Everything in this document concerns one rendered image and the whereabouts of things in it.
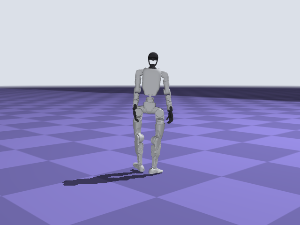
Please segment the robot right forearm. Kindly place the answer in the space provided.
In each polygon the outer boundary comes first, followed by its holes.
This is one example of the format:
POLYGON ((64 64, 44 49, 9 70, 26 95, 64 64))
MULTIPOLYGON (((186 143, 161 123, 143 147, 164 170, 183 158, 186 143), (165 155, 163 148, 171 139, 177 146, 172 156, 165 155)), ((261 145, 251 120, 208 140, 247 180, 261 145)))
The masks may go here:
MULTIPOLYGON (((170 91, 170 89, 169 89, 169 91, 170 91)), ((166 105, 167 105, 167 110, 170 110, 170 106, 172 106, 172 101, 171 101, 171 92, 170 92, 170 94, 169 95, 166 95, 165 96, 165 98, 166 98, 166 105)), ((173 107, 172 107, 173 108, 173 107)))

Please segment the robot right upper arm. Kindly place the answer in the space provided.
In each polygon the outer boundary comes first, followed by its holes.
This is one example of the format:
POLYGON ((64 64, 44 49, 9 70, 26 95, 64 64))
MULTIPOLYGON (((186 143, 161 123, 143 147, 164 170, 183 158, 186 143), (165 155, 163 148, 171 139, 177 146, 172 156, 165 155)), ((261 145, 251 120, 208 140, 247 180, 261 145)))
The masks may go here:
POLYGON ((161 77, 163 77, 163 84, 164 84, 164 88, 165 88, 165 89, 163 89, 164 94, 165 95, 170 94, 168 73, 165 71, 161 71, 161 77))

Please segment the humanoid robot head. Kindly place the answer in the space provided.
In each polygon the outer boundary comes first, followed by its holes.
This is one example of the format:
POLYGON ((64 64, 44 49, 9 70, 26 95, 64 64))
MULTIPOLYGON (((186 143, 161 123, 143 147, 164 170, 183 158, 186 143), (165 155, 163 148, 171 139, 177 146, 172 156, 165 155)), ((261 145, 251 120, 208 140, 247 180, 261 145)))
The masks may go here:
POLYGON ((156 69, 155 66, 156 66, 157 62, 156 62, 156 64, 150 64, 150 60, 156 60, 158 62, 158 55, 155 52, 151 52, 148 55, 148 62, 149 62, 149 65, 150 65, 149 68, 156 69))

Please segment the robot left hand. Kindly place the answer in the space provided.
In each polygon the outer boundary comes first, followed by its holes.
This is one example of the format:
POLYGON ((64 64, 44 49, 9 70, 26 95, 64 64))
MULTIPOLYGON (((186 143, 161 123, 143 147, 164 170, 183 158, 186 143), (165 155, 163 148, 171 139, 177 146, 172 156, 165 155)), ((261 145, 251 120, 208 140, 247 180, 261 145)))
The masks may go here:
POLYGON ((134 104, 133 115, 134 115, 135 120, 136 120, 137 122, 139 122, 139 120, 136 118, 136 117, 137 117, 137 116, 136 116, 136 111, 135 111, 136 108, 137 108, 137 105, 134 104))

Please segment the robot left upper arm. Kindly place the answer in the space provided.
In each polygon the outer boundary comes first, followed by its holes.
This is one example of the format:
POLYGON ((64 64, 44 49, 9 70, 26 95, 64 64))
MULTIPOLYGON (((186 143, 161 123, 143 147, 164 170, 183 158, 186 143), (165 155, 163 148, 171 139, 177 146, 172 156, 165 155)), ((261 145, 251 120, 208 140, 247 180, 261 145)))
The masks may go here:
POLYGON ((135 93, 140 93, 141 92, 141 77, 143 74, 143 69, 139 69, 135 73, 135 93))

